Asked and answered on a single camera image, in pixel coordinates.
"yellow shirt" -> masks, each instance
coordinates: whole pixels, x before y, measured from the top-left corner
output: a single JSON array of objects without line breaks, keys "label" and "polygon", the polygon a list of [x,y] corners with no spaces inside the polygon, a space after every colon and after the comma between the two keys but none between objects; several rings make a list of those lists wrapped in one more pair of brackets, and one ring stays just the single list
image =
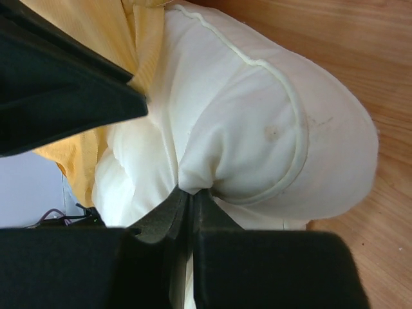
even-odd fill
[{"label": "yellow shirt", "polygon": [[[83,45],[132,73],[129,85],[147,93],[159,58],[163,4],[168,0],[21,1]],[[56,162],[77,199],[90,207],[95,167],[106,147],[106,129],[100,127],[35,152]]]}]

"purple cable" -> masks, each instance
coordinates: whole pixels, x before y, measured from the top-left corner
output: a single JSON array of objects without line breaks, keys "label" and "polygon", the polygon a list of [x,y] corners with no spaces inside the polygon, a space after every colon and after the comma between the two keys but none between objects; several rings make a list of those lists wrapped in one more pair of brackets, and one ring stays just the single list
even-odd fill
[{"label": "purple cable", "polygon": [[52,208],[50,209],[48,212],[46,212],[45,214],[43,214],[43,216],[40,218],[40,220],[37,223],[40,223],[41,221],[43,221],[44,219],[46,219],[48,217],[49,214],[51,214],[52,212],[57,212],[58,214],[60,214],[61,216],[65,216],[65,214],[63,212],[61,212],[59,209],[56,208]]}]

